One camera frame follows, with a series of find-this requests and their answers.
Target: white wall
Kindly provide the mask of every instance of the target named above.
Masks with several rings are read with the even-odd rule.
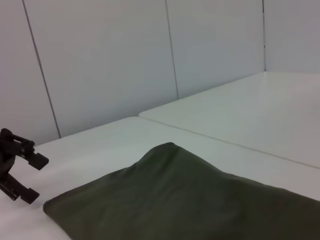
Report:
[[[59,138],[21,0],[0,1],[0,129],[35,141]]]
[[[320,1],[264,0],[268,71],[320,73]]]
[[[167,0],[179,97],[264,71],[262,0]]]
[[[25,0],[62,136],[177,100],[165,0]]]

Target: olive green cloth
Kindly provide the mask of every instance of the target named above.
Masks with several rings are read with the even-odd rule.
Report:
[[[73,240],[320,240],[320,202],[166,143],[45,203]]]

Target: green fabric bag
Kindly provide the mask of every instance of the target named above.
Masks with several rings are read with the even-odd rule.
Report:
[[[319,240],[320,202],[166,143],[43,207],[73,240]]]

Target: white tabletop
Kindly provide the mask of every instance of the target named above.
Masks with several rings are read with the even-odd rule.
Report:
[[[139,116],[320,167],[320,74],[260,73]]]
[[[136,163],[151,148],[173,142],[220,170],[320,200],[320,170],[223,143],[139,117],[40,145],[50,162],[41,171],[16,159],[10,173],[40,193],[31,205],[0,191],[1,240],[69,240],[46,214],[45,201]]]

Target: white table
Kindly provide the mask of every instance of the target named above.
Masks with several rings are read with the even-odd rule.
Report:
[[[36,152],[50,159],[41,171],[17,158],[10,173],[39,192],[40,197],[28,205],[21,199],[11,201],[0,191],[0,239],[69,240],[45,215],[43,204],[129,167],[151,148],[167,142],[187,149],[224,172],[320,200],[319,169],[131,117],[38,146]]]
[[[320,168],[320,74],[260,73],[139,116]]]

